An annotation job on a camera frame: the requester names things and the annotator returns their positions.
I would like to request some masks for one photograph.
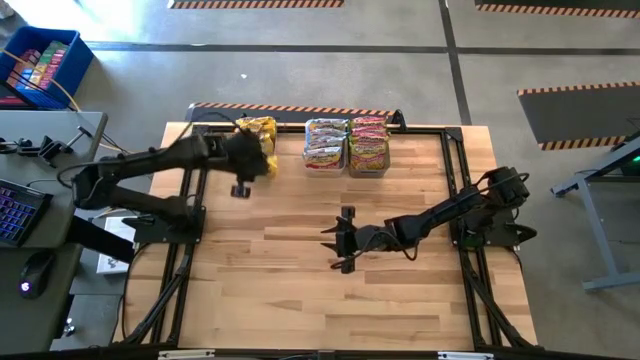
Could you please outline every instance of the yellow black striped tape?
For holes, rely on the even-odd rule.
[[[542,14],[542,15],[573,15],[573,16],[594,16],[594,17],[614,17],[614,18],[636,18],[640,19],[640,11],[637,10],[611,10],[611,9],[584,9],[584,8],[564,8],[551,6],[526,6],[526,5],[498,5],[482,4],[476,5],[480,11],[508,12],[519,14]]]
[[[207,0],[171,1],[170,9],[284,9],[341,7],[344,0]]]
[[[540,149],[544,151],[584,149],[588,147],[618,145],[619,143],[623,142],[625,138],[626,136],[608,136],[608,137],[602,137],[602,138],[548,141],[548,142],[538,144],[538,146],[540,146]]]
[[[358,114],[358,115],[379,115],[379,116],[392,116],[395,113],[395,111],[388,111],[388,110],[345,109],[345,108],[318,107],[318,106],[227,104],[227,103],[207,103],[207,102],[195,103],[193,106],[197,108],[210,108],[210,109],[269,110],[269,111],[292,111],[292,112],[314,112],[314,113],[327,113],[327,114]]]
[[[621,83],[571,85],[571,86],[556,86],[556,87],[549,87],[549,88],[523,89],[523,90],[518,90],[518,96],[529,95],[529,94],[551,93],[551,92],[563,92],[563,91],[614,89],[614,88],[631,87],[631,86],[640,86],[640,81],[626,81]]]

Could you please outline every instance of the blue bin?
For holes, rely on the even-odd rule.
[[[87,72],[91,60],[93,60],[93,53],[89,50],[87,44],[80,39],[79,32],[23,26],[13,34],[5,50],[17,57],[22,56],[28,49],[36,49],[42,53],[52,41],[59,41],[69,45],[69,49],[62,58],[60,67],[58,67],[53,79],[73,96],[84,74]],[[7,54],[2,53],[0,55],[0,64],[0,79],[6,80],[9,78],[10,69],[13,69],[16,61]],[[45,90],[55,99],[43,94],[40,90],[20,89],[18,91],[42,108],[64,109],[69,105],[69,98],[55,84],[50,83]]]

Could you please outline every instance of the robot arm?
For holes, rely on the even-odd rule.
[[[191,209],[185,197],[165,199],[118,186],[121,180],[158,171],[182,168],[218,170],[237,175],[238,185],[231,192],[235,197],[249,197],[244,182],[269,171],[266,155],[262,153],[258,137],[248,130],[224,135],[195,135],[177,140],[163,149],[102,158],[86,166],[72,180],[74,203],[81,209],[120,207],[157,215],[167,223],[185,224]]]
[[[421,214],[390,218],[384,221],[384,226],[357,228],[352,224],[355,209],[345,208],[342,216],[336,218],[338,225],[324,231],[335,232],[336,243],[323,245],[344,257],[332,268],[341,268],[345,274],[351,273],[355,270],[355,259],[367,251],[403,251],[410,258],[406,249],[417,247],[431,229],[458,218],[473,223],[474,231],[487,229],[498,211],[515,209],[529,197],[529,191],[524,186],[526,176],[507,167],[489,171],[481,178],[487,179],[487,188],[479,190],[477,184],[465,187],[455,196]]]

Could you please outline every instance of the wooden tabletop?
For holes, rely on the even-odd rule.
[[[168,123],[163,146],[184,126]],[[477,179],[496,167],[489,130],[462,129],[472,180]],[[392,165],[382,179],[346,173],[311,178],[301,158],[303,136],[279,134],[278,176],[252,184],[248,200],[229,196],[234,176],[211,172],[205,234],[196,249],[179,346],[471,350],[460,262],[447,226],[421,242],[415,262],[401,253],[371,252],[360,257],[355,273],[329,269],[337,258],[320,243],[333,238],[320,231],[335,225],[341,206],[355,205],[355,224],[361,226],[419,213],[448,197],[437,137],[394,135],[390,147]],[[156,174],[151,194],[178,194],[182,173]],[[152,245],[135,262],[126,299],[128,331],[158,296],[166,252],[167,245]],[[486,253],[497,303],[535,343],[515,257],[504,249]],[[479,311],[489,341],[484,307]]]

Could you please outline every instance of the gray floor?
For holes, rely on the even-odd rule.
[[[168,10],[163,0],[57,0],[30,7],[34,1],[10,3],[33,25],[76,28],[92,41],[446,44],[437,0],[348,0],[342,9],[224,11]],[[640,20],[481,13],[471,0],[449,0],[449,5],[458,46],[640,47]],[[77,16],[68,22],[69,17],[47,14],[54,11]],[[16,22],[11,21],[7,27]],[[131,150],[157,145],[164,124],[183,119],[187,106],[197,101],[401,108],[412,124],[460,124],[447,55],[126,51],[95,55],[76,98],[83,110],[107,112],[107,132]],[[538,229],[539,235],[523,245],[521,257],[538,339],[550,349],[638,358],[640,286],[595,294],[582,290],[581,281],[603,275],[604,265],[579,197],[554,199],[549,188],[574,171],[590,168],[606,150],[540,151],[516,90],[638,80],[639,60],[460,57],[473,124],[489,126],[499,164],[532,174],[527,183],[532,197],[522,208],[520,221]],[[136,179],[130,186],[147,189],[149,180]],[[638,248],[623,249],[632,264],[639,263]],[[83,295],[72,309],[78,334],[57,341],[55,348],[106,344],[113,330],[121,279],[92,274],[95,255],[85,254],[83,262],[84,270],[74,284],[74,292]]]

